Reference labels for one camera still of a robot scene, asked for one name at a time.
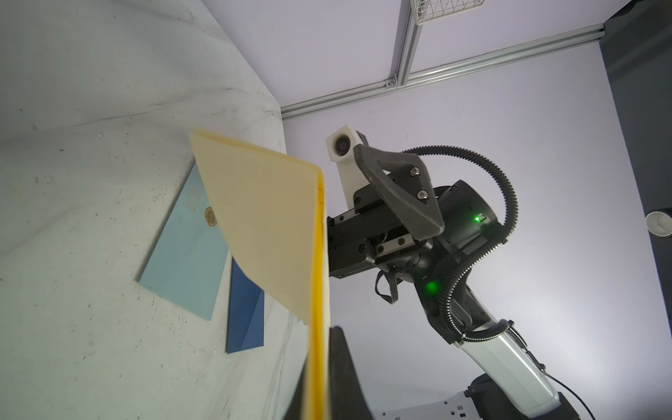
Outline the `pale yellow envelope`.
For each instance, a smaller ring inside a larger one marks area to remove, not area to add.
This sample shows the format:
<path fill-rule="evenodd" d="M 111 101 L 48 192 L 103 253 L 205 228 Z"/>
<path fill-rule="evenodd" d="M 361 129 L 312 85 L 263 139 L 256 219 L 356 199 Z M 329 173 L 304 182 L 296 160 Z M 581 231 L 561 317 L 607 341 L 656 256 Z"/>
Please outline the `pale yellow envelope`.
<path fill-rule="evenodd" d="M 301 417 L 331 418 L 326 182 L 322 169 L 195 129 L 196 164 L 220 231 L 248 278 L 309 327 Z"/>

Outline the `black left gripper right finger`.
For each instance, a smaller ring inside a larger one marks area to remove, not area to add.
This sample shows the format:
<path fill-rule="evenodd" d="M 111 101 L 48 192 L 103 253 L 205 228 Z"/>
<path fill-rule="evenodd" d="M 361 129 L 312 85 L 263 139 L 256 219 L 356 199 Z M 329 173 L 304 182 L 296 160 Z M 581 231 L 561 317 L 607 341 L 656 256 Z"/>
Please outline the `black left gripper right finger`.
<path fill-rule="evenodd" d="M 330 328 L 328 376 L 332 419 L 373 419 L 341 327 Z"/>

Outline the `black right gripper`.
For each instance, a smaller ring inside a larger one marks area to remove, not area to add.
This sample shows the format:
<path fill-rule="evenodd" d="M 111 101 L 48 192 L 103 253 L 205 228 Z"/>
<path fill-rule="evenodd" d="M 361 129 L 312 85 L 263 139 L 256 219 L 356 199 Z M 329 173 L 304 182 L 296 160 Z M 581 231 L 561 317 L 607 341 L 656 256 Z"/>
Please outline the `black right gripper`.
<path fill-rule="evenodd" d="M 370 185 L 355 193 L 354 208 L 327 220 L 333 278 L 378 269 L 390 284 L 441 284 L 498 239 L 497 215 L 466 182 L 433 188 L 412 153 L 357 145 L 353 156 Z"/>

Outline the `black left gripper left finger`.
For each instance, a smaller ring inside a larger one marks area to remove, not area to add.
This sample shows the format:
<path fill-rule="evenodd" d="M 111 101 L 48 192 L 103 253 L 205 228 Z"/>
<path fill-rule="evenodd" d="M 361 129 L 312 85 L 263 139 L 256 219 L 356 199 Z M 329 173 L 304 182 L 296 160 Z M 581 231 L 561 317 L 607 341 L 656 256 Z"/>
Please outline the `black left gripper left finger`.
<path fill-rule="evenodd" d="M 306 390 L 307 390 L 307 371 L 309 368 L 308 359 L 304 361 L 304 365 L 301 370 L 301 374 L 297 381 L 296 388 L 292 395 L 292 400 L 285 411 L 283 420 L 304 420 L 305 419 L 305 408 L 307 406 L 306 402 Z"/>

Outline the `light teal envelope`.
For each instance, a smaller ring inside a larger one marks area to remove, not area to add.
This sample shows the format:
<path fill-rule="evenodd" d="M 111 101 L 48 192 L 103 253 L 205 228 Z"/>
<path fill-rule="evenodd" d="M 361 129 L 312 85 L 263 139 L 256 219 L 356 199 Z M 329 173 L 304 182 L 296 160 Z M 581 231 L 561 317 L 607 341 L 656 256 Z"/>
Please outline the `light teal envelope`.
<path fill-rule="evenodd" d="M 193 166 L 139 283 L 161 298 L 211 320 L 229 246 L 218 228 L 198 166 Z"/>

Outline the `dark blue envelope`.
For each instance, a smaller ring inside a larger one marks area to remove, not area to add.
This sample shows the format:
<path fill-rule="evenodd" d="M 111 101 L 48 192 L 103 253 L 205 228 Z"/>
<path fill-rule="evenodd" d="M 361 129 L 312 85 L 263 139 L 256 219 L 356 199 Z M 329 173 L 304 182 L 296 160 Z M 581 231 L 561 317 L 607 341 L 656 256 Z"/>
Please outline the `dark blue envelope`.
<path fill-rule="evenodd" d="M 228 354 L 264 345 L 264 291 L 232 261 L 227 318 Z"/>

